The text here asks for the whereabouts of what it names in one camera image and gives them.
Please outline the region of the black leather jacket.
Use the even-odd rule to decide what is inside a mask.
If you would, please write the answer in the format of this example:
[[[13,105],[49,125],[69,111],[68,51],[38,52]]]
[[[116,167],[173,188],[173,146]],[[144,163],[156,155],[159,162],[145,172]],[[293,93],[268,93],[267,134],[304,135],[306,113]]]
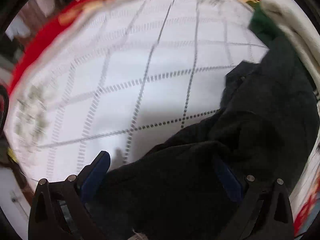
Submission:
[[[259,64],[226,75],[220,109],[109,172],[95,197],[107,239],[214,239],[240,203],[221,181],[224,163],[245,177],[295,187],[317,139],[317,101],[290,42],[276,38]]]

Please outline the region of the red floral blanket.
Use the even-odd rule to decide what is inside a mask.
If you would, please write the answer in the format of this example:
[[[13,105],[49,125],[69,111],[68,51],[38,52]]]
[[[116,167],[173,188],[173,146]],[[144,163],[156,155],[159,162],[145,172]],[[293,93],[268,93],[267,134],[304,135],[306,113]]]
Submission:
[[[28,64],[33,63],[37,59],[41,50],[50,45],[53,39],[58,35],[58,32],[65,30],[69,26],[69,22],[75,20],[73,9],[80,8],[93,1],[97,0],[79,0],[78,2],[71,3],[36,34],[34,39],[27,46],[23,58],[16,66],[12,84],[9,89],[10,96]],[[261,2],[261,0],[244,1],[249,4],[253,10],[255,10],[255,7],[260,5]],[[296,49],[291,42],[290,44],[299,58]],[[304,67],[316,97],[319,115],[319,87],[314,83],[306,66]],[[155,146],[166,142],[168,139],[154,145],[148,152]],[[319,130],[316,142],[309,154],[300,178],[292,189],[288,189],[286,183],[280,178],[274,181],[259,181],[252,175],[246,176],[242,192],[242,202],[231,220],[214,239],[294,239],[298,235],[300,224],[304,220],[302,212],[309,209],[305,200],[310,196],[311,185],[316,179],[316,174],[318,172],[318,149]],[[105,176],[109,172],[131,163],[123,163],[114,168],[112,167],[111,159],[110,168]],[[105,176],[95,192],[94,197],[89,202],[82,203],[80,201],[80,191],[77,187],[78,174],[70,174],[65,179],[59,181],[49,181],[46,178],[42,178],[37,182],[36,188],[32,189],[34,197],[28,225],[29,239],[107,239],[99,217],[100,212],[97,209],[95,201],[97,191]],[[134,232],[128,239],[148,239],[148,237],[141,232]]]

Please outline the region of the white floral diamond-pattern cloth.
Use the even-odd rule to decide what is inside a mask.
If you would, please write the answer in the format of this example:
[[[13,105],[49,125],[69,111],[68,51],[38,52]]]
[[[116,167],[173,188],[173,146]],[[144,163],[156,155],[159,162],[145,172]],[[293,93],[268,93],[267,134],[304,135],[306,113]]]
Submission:
[[[267,53],[244,0],[97,0],[28,64],[5,135],[37,182],[78,174],[101,150],[141,158],[219,108],[225,75]]]

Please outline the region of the dark green folded garment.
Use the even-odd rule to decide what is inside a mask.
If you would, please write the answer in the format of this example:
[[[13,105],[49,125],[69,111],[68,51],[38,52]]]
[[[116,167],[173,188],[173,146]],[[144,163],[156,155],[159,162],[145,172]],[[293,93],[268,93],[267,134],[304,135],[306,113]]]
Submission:
[[[276,38],[284,36],[276,24],[263,12],[260,5],[255,7],[248,28],[267,47]]]

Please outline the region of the white fluffy folded garment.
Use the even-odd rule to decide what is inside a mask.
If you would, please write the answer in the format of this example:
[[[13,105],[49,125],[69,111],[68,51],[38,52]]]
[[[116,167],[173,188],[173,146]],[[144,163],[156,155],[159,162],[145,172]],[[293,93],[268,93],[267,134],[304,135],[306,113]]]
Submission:
[[[261,0],[262,11],[286,35],[319,87],[319,33],[292,0]]]

